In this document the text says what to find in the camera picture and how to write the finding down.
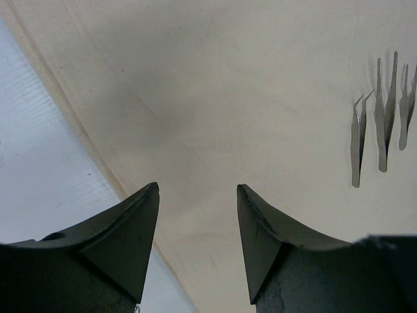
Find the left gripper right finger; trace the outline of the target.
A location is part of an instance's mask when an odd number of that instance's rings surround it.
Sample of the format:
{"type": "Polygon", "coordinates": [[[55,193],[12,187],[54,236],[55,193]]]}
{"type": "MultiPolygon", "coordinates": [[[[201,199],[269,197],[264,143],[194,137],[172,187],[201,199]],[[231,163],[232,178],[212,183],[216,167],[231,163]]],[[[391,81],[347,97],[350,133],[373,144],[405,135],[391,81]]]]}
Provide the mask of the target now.
{"type": "Polygon", "coordinates": [[[416,237],[348,243],[237,187],[250,303],[258,312],[415,312],[416,237]]]}

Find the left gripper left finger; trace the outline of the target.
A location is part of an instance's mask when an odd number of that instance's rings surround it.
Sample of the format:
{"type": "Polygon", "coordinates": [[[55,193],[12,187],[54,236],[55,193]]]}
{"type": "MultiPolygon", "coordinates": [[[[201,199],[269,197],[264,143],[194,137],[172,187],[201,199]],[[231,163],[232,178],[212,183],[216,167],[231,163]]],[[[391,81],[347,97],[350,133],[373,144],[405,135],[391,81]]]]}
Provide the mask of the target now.
{"type": "Polygon", "coordinates": [[[1,245],[1,311],[137,312],[159,203],[149,183],[39,241],[1,245]]]}

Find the curved metal tweezers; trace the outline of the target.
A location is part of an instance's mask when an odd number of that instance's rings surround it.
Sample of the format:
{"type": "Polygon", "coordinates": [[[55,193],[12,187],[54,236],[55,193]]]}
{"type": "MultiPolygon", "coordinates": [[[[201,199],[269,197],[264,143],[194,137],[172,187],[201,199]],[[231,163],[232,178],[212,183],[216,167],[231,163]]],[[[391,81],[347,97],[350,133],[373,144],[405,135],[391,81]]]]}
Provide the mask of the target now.
{"type": "Polygon", "coordinates": [[[354,188],[360,186],[360,174],[364,153],[364,142],[367,127],[367,100],[374,93],[363,95],[353,104],[351,122],[351,183],[354,188]]]}

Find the long straight metal forceps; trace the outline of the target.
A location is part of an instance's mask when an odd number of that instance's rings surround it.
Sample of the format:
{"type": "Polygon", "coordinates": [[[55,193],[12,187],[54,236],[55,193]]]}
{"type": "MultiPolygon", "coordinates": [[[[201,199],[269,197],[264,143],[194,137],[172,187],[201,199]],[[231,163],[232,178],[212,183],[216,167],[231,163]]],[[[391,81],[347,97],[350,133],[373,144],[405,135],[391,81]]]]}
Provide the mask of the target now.
{"type": "Polygon", "coordinates": [[[398,52],[394,52],[392,77],[386,104],[384,104],[382,97],[381,62],[381,58],[378,58],[374,118],[379,149],[378,167],[381,172],[386,173],[388,170],[388,151],[395,120],[398,52]]]}

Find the beige surgical wrap cloth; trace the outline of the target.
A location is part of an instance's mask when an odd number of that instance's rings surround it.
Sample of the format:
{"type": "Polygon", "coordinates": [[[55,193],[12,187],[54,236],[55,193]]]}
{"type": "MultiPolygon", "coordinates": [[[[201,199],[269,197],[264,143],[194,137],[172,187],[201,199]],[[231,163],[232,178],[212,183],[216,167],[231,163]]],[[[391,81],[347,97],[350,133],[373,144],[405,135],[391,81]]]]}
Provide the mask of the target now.
{"type": "Polygon", "coordinates": [[[200,312],[253,312],[237,185],[353,241],[416,233],[416,124],[379,170],[376,75],[416,66],[415,1],[2,1],[120,196],[160,187],[154,240],[200,312]],[[360,186],[352,105],[368,96],[360,186]]]}

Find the short metal tweezers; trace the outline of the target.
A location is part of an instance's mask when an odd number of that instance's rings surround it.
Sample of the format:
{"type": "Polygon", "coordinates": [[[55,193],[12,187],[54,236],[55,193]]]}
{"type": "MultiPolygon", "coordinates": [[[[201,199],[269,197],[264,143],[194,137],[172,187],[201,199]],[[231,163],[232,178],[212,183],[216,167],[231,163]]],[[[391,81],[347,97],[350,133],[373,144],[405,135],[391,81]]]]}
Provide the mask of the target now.
{"type": "Polygon", "coordinates": [[[399,136],[399,149],[403,151],[407,146],[409,127],[414,114],[415,102],[416,102],[416,70],[414,71],[414,77],[411,80],[411,90],[408,92],[408,77],[409,77],[409,65],[405,65],[405,75],[402,88],[402,95],[399,101],[399,112],[401,130],[399,136]]]}

